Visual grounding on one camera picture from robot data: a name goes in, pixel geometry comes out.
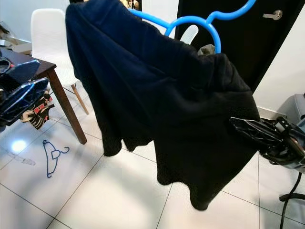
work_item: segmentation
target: white chair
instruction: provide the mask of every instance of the white chair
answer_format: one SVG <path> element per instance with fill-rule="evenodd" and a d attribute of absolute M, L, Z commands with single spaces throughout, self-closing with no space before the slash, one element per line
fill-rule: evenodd
<path fill-rule="evenodd" d="M 60 9 L 35 10 L 31 18 L 32 57 L 56 64 L 55 72 L 63 88 L 72 87 L 86 114 L 69 58 L 65 14 Z"/>

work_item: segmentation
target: clothes hanger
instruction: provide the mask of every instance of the clothes hanger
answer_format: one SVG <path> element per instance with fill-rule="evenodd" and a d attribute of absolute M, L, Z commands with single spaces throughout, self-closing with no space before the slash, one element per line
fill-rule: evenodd
<path fill-rule="evenodd" d="M 229 21 L 229 20 L 238 18 L 238 17 L 242 16 L 243 14 L 245 14 L 246 12 L 248 12 L 248 10 L 251 9 L 251 7 L 254 5 L 255 2 L 256 2 L 256 0 L 248 0 L 248 2 L 242 8 L 240 8 L 239 10 L 236 10 L 234 12 L 231 12 L 231 13 L 223 13 L 223 12 L 219 12 L 219 11 L 214 11 L 208 16 L 207 19 L 203 19 L 203 18 L 197 17 L 197 16 L 185 16 L 185 17 L 180 17 L 180 18 L 174 20 L 172 23 L 168 23 L 168 22 L 163 21 L 160 18 L 154 17 L 148 13 L 144 13 L 144 12 L 137 11 L 134 9 L 129 9 L 129 11 L 133 15 L 135 15 L 139 18 L 146 19 L 148 21 L 151 21 L 153 23 L 156 23 L 158 25 L 165 27 L 166 28 L 166 31 L 164 34 L 165 36 L 169 36 L 170 33 L 172 32 L 172 30 L 176 26 L 184 24 L 184 23 L 194 23 L 194 24 L 201 25 L 206 30 L 208 30 L 208 32 L 211 34 L 214 44 L 215 44 L 215 52 L 221 53 L 221 41 L 220 41 L 220 37 L 219 37 L 217 30 L 212 25 L 213 20 L 219 19 L 219 20 Z"/>

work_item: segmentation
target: wooden table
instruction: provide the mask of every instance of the wooden table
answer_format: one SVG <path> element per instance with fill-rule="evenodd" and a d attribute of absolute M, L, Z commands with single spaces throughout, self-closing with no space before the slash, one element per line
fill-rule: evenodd
<path fill-rule="evenodd" d="M 36 60 L 35 58 L 17 52 L 12 52 L 3 48 L 1 48 L 1 52 L 2 52 L 2 56 L 8 58 L 14 65 Z M 47 77 L 49 79 L 51 88 L 54 91 L 54 94 L 57 97 L 58 102 L 60 103 L 64 113 L 66 114 L 79 142 L 81 144 L 85 144 L 87 142 L 86 136 L 81 128 L 79 121 L 76 118 L 76 115 L 67 98 L 67 95 L 64 92 L 63 87 L 54 70 L 56 68 L 56 65 L 42 60 L 38 60 L 38 61 L 41 63 L 41 65 L 38 71 L 36 72 L 35 79 L 40 79 L 43 77 Z"/>

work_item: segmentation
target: door handle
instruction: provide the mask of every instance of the door handle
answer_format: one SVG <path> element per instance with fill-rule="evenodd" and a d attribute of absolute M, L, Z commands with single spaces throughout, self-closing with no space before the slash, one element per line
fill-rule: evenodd
<path fill-rule="evenodd" d="M 280 20 L 282 16 L 283 16 L 283 11 L 281 10 L 276 10 L 273 12 L 273 14 L 267 14 L 267 13 L 263 14 L 263 18 L 271 18 L 275 21 Z"/>

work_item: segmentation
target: black fleece garment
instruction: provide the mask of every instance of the black fleece garment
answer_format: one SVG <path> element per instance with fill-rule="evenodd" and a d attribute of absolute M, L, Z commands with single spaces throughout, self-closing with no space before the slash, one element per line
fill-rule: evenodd
<path fill-rule="evenodd" d="M 226 55 L 198 56 L 134 17 L 119 0 L 67 8 L 69 54 L 102 131 L 104 154 L 154 141 L 160 184 L 183 182 L 204 210 L 256 149 L 230 126 L 259 120 Z"/>

